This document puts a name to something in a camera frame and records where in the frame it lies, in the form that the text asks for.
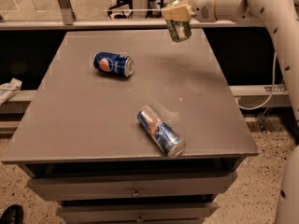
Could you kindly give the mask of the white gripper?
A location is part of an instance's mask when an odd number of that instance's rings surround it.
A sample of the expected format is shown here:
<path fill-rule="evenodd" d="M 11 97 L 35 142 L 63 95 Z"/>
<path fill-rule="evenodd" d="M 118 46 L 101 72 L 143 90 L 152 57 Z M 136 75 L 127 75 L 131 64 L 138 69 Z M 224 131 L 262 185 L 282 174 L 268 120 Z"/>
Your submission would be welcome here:
<path fill-rule="evenodd" d="M 216 0 L 192 0 L 192 5 L 164 7 L 162 14 L 167 21 L 189 21 L 195 15 L 200 22 L 214 22 L 217 20 Z"/>

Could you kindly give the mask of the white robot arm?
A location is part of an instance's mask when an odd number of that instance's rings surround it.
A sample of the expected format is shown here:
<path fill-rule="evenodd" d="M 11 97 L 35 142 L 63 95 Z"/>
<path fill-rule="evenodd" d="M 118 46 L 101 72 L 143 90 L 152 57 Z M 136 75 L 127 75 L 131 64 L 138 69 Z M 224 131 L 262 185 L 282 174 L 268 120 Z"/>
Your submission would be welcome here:
<path fill-rule="evenodd" d="M 257 21 L 271 37 L 294 117 L 299 119 L 299 20 L 293 0 L 171 0 L 163 9 L 167 21 L 188 23 Z M 246 220 L 233 218 L 224 224 L 299 224 L 299 148 L 287 157 L 278 204 L 272 219 L 257 205 Z"/>

